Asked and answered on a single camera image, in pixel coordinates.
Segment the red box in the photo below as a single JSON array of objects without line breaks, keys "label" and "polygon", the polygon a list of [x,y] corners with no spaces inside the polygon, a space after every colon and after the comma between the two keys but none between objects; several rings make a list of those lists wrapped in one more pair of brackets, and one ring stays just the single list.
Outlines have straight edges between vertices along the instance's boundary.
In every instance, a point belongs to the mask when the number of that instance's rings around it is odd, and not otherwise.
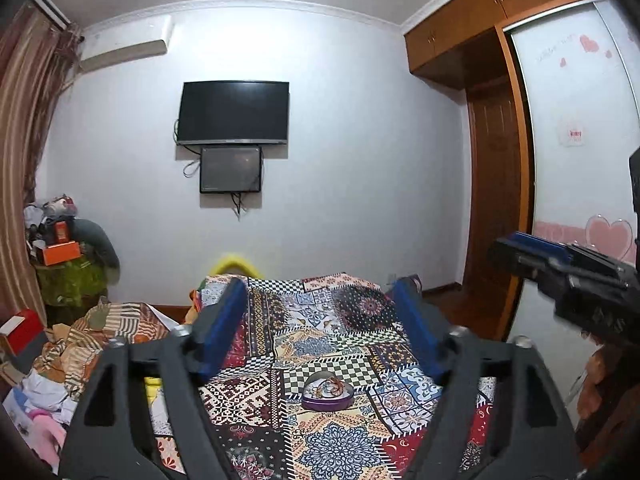
[{"label": "red box", "polygon": [[1,326],[1,349],[17,356],[33,342],[44,327],[39,315],[33,310],[23,310],[13,315]]}]

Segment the colourful patchwork bedspread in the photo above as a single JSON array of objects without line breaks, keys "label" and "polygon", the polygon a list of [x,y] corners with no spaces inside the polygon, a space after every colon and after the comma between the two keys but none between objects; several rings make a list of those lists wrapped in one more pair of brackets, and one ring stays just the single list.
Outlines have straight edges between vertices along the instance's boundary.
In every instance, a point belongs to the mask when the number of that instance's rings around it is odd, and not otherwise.
[{"label": "colourful patchwork bedspread", "polygon": [[393,303],[346,273],[248,278],[247,308],[200,397],[241,479],[398,479],[442,390]]}]

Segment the brown wooden overhead cabinet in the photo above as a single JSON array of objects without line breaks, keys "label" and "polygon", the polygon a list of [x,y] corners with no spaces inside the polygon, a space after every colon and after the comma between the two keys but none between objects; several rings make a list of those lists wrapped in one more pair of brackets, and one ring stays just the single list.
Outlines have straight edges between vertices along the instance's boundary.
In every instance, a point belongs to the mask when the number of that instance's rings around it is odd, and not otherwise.
[{"label": "brown wooden overhead cabinet", "polygon": [[410,73],[454,90],[500,78],[498,26],[569,1],[451,0],[405,34]]}]

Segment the small dark wall screen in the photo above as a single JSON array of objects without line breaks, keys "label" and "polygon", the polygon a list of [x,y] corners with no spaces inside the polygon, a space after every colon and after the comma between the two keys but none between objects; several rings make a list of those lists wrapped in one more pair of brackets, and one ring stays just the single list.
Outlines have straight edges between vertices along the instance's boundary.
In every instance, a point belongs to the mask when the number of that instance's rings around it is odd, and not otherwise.
[{"label": "small dark wall screen", "polygon": [[201,194],[244,194],[261,190],[262,149],[259,146],[202,148]]}]

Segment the green covered side table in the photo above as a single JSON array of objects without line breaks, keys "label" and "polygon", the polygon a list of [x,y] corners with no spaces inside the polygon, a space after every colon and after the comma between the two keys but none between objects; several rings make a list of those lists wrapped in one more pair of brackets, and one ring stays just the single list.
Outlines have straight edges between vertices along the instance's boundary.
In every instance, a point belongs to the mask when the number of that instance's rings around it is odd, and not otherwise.
[{"label": "green covered side table", "polygon": [[47,306],[90,308],[107,296],[102,264],[86,256],[55,266],[36,264],[35,270]]}]

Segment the yellow round object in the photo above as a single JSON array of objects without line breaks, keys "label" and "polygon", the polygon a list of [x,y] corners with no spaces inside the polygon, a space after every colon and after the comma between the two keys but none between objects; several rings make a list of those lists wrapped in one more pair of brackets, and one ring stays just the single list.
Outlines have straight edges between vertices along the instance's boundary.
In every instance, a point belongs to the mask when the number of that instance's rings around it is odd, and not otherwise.
[{"label": "yellow round object", "polygon": [[253,263],[238,254],[222,255],[210,268],[209,274],[241,274],[247,278],[264,277]]}]

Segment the white sliding wardrobe door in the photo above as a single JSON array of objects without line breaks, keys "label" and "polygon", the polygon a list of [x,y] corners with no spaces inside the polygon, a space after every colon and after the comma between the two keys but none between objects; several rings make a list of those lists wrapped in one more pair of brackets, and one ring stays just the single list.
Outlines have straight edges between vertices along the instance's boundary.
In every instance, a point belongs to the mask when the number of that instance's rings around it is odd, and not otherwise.
[{"label": "white sliding wardrobe door", "polygon": [[639,41],[608,0],[509,29],[532,124],[532,232],[633,263],[628,158],[639,146]]}]

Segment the orange box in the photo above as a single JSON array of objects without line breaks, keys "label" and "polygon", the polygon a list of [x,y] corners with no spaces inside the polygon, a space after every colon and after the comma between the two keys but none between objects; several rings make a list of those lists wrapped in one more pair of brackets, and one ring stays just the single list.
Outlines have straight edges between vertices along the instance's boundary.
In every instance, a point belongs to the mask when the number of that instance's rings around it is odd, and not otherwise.
[{"label": "orange box", "polygon": [[80,257],[81,250],[77,242],[49,245],[42,251],[42,261],[45,266],[55,266]]}]

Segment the striped brown curtain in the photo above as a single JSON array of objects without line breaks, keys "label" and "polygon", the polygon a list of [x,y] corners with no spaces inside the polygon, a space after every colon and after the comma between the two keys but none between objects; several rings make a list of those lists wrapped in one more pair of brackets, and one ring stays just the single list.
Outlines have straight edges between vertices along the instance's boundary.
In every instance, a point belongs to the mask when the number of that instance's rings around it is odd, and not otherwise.
[{"label": "striped brown curtain", "polygon": [[78,64],[80,31],[62,30],[26,2],[1,35],[1,318],[23,310],[47,321],[29,262],[23,209],[35,199],[36,173],[58,98]]}]

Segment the pink white clothes pile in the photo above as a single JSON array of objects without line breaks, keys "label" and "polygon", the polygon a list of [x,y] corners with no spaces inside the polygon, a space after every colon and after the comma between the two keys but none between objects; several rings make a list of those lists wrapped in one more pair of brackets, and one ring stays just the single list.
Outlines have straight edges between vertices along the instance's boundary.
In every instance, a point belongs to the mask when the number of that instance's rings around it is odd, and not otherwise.
[{"label": "pink white clothes pile", "polygon": [[27,446],[57,474],[67,429],[77,408],[66,388],[31,370],[11,388],[2,406]]}]

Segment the brown wooden door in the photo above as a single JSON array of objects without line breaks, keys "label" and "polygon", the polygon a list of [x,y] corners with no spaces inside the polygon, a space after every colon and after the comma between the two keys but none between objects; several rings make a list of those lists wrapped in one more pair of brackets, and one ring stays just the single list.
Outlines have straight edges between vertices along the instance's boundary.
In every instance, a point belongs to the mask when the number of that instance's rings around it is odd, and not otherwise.
[{"label": "brown wooden door", "polygon": [[497,79],[468,94],[472,196],[464,284],[489,307],[506,301],[510,275],[488,258],[491,244],[518,228],[520,138],[510,84]]}]

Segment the striped patchwork blanket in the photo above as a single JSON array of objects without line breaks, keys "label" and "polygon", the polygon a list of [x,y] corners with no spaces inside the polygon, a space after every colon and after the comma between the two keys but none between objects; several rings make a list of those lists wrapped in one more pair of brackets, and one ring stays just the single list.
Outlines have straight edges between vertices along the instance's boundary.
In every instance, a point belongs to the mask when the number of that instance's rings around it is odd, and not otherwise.
[{"label": "striped patchwork blanket", "polygon": [[48,329],[48,341],[32,368],[62,384],[78,400],[110,339],[122,337],[128,344],[143,344],[168,333],[148,304],[116,304],[101,299],[72,324],[58,323]]}]

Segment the purple round jewelry box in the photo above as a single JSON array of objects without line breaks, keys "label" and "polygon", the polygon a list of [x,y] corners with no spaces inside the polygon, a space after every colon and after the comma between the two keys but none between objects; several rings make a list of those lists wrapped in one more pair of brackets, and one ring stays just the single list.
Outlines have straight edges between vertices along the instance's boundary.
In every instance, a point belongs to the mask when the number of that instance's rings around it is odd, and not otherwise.
[{"label": "purple round jewelry box", "polygon": [[354,402],[354,387],[332,372],[310,375],[300,389],[302,407],[315,412],[347,410]]}]

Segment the black wall television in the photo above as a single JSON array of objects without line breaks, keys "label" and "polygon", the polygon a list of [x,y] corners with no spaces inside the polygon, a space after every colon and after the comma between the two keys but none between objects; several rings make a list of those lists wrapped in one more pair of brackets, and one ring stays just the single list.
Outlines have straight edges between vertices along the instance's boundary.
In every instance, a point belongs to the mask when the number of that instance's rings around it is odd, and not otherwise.
[{"label": "black wall television", "polygon": [[189,81],[177,119],[179,145],[285,144],[290,85],[284,81]]}]

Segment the white air conditioner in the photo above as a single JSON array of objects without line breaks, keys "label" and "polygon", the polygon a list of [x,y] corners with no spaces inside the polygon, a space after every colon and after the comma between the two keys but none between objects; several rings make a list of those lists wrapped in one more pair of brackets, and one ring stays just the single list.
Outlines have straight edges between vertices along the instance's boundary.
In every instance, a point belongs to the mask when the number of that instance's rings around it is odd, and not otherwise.
[{"label": "white air conditioner", "polygon": [[164,55],[168,51],[174,21],[170,15],[117,25],[86,35],[79,68],[83,73],[130,61]]}]

